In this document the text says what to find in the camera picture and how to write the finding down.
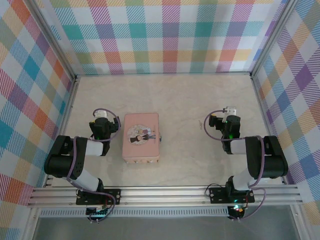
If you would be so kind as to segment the pink tin box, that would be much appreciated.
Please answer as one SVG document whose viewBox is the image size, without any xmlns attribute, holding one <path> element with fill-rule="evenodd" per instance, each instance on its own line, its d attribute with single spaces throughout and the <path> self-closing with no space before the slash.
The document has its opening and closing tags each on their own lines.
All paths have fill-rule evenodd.
<svg viewBox="0 0 320 240">
<path fill-rule="evenodd" d="M 128 113 L 124 116 L 122 158 L 126 163 L 157 163 L 160 142 L 158 113 Z"/>
</svg>

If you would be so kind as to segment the grey metal panel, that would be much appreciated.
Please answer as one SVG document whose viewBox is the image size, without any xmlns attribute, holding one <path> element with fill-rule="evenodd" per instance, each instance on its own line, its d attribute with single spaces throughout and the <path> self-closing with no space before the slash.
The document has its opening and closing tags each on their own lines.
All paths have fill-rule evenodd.
<svg viewBox="0 0 320 240">
<path fill-rule="evenodd" d="M 100 224 L 84 218 L 41 218 L 32 240 L 300 240 L 290 225 L 253 226 L 222 217 L 110 218 Z"/>
</svg>

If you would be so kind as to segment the aluminium side floor rail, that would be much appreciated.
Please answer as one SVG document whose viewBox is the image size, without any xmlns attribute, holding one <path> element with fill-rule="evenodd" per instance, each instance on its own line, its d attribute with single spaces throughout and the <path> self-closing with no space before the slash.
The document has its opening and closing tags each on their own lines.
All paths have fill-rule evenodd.
<svg viewBox="0 0 320 240">
<path fill-rule="evenodd" d="M 57 135 L 64 135 L 66 132 L 66 128 L 70 119 L 70 114 L 74 105 L 74 101 L 76 98 L 76 94 L 79 88 L 79 81 L 80 81 L 81 77 L 77 74 L 74 76 L 74 80 L 70 89 L 70 96 L 67 102 L 67 105 L 65 107 L 64 113 L 63 113 L 63 118 L 62 118 L 62 122 L 61 125 L 58 129 Z"/>
<path fill-rule="evenodd" d="M 281 182 L 283 185 L 287 185 L 288 183 L 286 182 L 286 174 L 288 173 L 288 169 L 289 169 L 287 160 L 286 160 L 285 155 L 283 153 L 283 150 L 280 146 L 279 140 L 270 131 L 268 118 L 267 118 L 266 113 L 264 112 L 263 103 L 260 98 L 258 88 L 256 87 L 255 81 L 252 78 L 251 78 L 251 82 L 252 82 L 252 86 L 253 86 L 259 107 L 260 107 L 260 111 L 261 111 L 262 119 L 263 119 L 263 122 L 265 125 L 265 129 L 267 131 L 267 135 L 266 135 L 267 143 L 270 144 L 270 147 L 269 147 L 270 150 L 268 150 L 267 152 L 272 152 L 272 155 L 276 155 L 277 159 L 280 159 L 280 158 L 282 159 L 281 161 L 283 162 L 284 172 L 283 172 L 283 175 L 280 176 L 278 179 L 281 179 Z"/>
</svg>

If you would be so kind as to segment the thin aluminium floor rail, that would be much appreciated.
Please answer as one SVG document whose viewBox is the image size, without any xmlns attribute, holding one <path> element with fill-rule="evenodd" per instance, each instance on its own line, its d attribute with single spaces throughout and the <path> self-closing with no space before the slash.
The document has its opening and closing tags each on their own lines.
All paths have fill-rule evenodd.
<svg viewBox="0 0 320 240">
<path fill-rule="evenodd" d="M 232 72 L 169 72 L 169 73 L 124 73 L 124 74 L 77 74 L 78 79 L 85 77 L 123 77 L 123 76 L 175 76 L 175 75 L 214 75 L 214 76 L 251 76 L 248 71 L 232 71 Z"/>
</svg>

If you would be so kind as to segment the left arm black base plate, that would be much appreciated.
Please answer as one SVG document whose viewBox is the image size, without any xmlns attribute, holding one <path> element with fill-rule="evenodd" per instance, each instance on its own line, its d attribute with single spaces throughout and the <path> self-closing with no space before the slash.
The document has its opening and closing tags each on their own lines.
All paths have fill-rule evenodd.
<svg viewBox="0 0 320 240">
<path fill-rule="evenodd" d="M 115 204 L 119 205 L 121 200 L 121 190 L 120 189 L 104 189 L 104 193 L 109 194 L 115 198 Z M 95 194 L 86 191 L 77 190 L 76 191 L 76 205 L 107 205 L 110 207 L 114 204 L 113 199 L 105 194 Z"/>
</svg>

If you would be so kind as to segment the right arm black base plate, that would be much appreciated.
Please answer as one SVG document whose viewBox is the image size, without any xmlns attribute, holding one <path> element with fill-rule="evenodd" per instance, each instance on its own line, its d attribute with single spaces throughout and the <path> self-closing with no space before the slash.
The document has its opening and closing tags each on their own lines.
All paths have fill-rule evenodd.
<svg viewBox="0 0 320 240">
<path fill-rule="evenodd" d="M 211 204 L 246 204 L 254 203 L 255 197 L 252 190 L 231 190 L 225 187 L 209 188 Z"/>
</svg>

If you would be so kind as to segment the aluminium corner post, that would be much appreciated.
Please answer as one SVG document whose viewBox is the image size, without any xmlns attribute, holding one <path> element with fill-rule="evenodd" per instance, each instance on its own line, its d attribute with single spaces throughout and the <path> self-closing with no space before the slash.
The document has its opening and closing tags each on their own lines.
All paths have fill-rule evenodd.
<svg viewBox="0 0 320 240">
<path fill-rule="evenodd" d="M 57 54 L 57 57 L 62 62 L 63 67 L 67 70 L 68 74 L 73 78 L 77 79 L 77 75 L 73 71 L 71 65 L 69 64 L 69 61 L 67 59 L 67 56 L 65 55 L 63 49 L 60 47 L 59 42 L 57 38 L 54 36 L 54 33 L 50 27 L 50 25 L 47 23 L 45 17 L 43 16 L 41 9 L 38 7 L 36 0 L 28 0 L 29 4 L 31 5 L 31 8 L 34 10 L 39 25 L 44 30 L 44 35 L 47 38 L 49 44 L 53 47 L 54 52 Z"/>
<path fill-rule="evenodd" d="M 286 1 L 284 7 L 282 8 L 282 11 L 279 14 L 279 17 L 277 18 L 277 21 L 274 24 L 274 27 L 272 28 L 272 31 L 270 32 L 270 35 L 264 47 L 261 50 L 259 57 L 257 58 L 252 68 L 252 71 L 250 72 L 250 78 L 252 81 L 257 77 L 258 72 L 262 68 L 263 64 L 265 63 L 268 57 L 268 54 L 270 53 L 272 47 L 274 46 L 275 42 L 278 40 L 280 34 L 282 33 L 282 30 L 285 27 L 289 17 L 291 16 L 291 13 L 295 9 L 298 1 L 299 0 Z"/>
</svg>

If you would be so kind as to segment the wide aluminium base rail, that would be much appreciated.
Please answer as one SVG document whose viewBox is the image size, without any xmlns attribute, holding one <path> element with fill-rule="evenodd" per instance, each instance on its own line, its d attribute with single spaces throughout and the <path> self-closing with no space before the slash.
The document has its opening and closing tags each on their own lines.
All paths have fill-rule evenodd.
<svg viewBox="0 0 320 240">
<path fill-rule="evenodd" d="M 205 194 L 205 186 L 124 186 L 120 187 L 118 207 L 200 207 L 200 206 L 241 206 L 248 204 L 258 206 L 263 203 L 269 206 L 299 205 L 302 196 L 296 185 L 259 185 L 248 197 L 226 202 L 214 193 Z M 79 197 L 74 187 L 36 188 L 28 202 L 30 208 L 75 207 Z"/>
</svg>

